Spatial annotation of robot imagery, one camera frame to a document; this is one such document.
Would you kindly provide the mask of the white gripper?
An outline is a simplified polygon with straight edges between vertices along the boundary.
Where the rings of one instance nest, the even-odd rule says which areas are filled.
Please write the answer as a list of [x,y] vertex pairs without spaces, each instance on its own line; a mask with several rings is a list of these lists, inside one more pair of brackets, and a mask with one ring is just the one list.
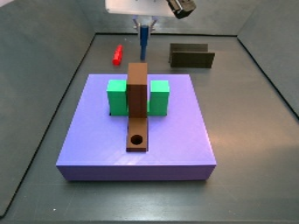
[[166,0],[106,0],[106,9],[113,14],[134,15],[133,21],[135,30],[141,32],[141,23],[138,15],[153,16],[153,21],[149,25],[150,33],[155,30],[158,16],[173,17],[174,13]]

